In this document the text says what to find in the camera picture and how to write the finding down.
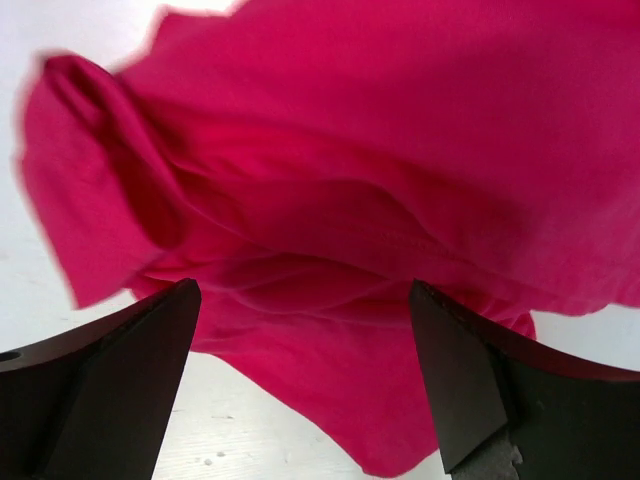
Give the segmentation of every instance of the white surface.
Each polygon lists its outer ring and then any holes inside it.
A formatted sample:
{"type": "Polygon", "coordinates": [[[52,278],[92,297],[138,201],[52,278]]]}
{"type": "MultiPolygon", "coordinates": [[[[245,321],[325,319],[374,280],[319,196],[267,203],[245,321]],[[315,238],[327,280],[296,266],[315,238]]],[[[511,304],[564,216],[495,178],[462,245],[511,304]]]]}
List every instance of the white surface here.
{"type": "MultiPolygon", "coordinates": [[[[172,2],[221,10],[226,0],[172,2]]],[[[73,50],[109,66],[145,39],[152,0],[0,0],[0,352],[117,310],[122,294],[72,310],[61,277],[16,187],[14,117],[38,52],[73,50]]],[[[610,307],[587,318],[539,315],[541,339],[561,350],[640,370],[640,314],[610,307]]],[[[441,480],[439,459],[406,479],[441,480]]],[[[364,479],[317,427],[215,358],[192,354],[156,468],[157,480],[364,479]]]]}

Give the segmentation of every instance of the red cloth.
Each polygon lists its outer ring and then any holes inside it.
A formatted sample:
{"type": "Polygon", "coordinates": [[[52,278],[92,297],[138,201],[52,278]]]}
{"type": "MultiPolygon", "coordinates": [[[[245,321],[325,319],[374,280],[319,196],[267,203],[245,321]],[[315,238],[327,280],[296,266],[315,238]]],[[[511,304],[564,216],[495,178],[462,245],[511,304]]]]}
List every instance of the red cloth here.
{"type": "Polygon", "coordinates": [[[24,181],[80,305],[197,279],[195,350],[397,475],[436,448],[413,278],[525,335],[531,309],[640,303],[639,23],[622,0],[169,14],[113,75],[45,61],[24,181]]]}

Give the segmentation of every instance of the small hole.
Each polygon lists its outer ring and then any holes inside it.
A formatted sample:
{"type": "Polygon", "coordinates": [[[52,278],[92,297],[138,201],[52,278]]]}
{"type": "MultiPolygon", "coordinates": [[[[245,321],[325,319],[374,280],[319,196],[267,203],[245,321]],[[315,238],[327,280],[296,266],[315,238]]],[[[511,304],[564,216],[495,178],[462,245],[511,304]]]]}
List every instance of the small hole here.
{"type": "Polygon", "coordinates": [[[0,353],[0,363],[2,362],[10,362],[11,360],[15,360],[16,358],[20,358],[22,354],[20,352],[4,352],[0,353]]]}

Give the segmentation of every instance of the pink fabric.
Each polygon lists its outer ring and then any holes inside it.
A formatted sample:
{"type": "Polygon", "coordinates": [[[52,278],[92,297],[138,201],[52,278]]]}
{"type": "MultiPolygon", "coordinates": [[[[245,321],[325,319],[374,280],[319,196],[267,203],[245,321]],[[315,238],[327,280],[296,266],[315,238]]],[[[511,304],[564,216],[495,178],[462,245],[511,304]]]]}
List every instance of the pink fabric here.
{"type": "Polygon", "coordinates": [[[639,26],[631,0],[168,14],[114,74],[44,62],[24,181],[80,305],[197,279],[195,350],[398,475],[436,448],[413,278],[530,336],[640,304],[639,26]]]}

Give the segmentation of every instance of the crumpled red fabric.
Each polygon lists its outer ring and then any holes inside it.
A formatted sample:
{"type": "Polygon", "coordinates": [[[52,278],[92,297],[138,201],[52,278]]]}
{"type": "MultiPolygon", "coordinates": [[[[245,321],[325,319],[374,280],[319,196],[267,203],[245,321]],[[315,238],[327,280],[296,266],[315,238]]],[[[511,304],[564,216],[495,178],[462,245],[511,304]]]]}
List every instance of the crumpled red fabric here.
{"type": "Polygon", "coordinates": [[[395,476],[436,448],[412,279],[529,336],[532,309],[640,304],[639,23],[622,0],[166,13],[114,73],[44,61],[24,183],[79,305],[197,279],[195,350],[395,476]]]}

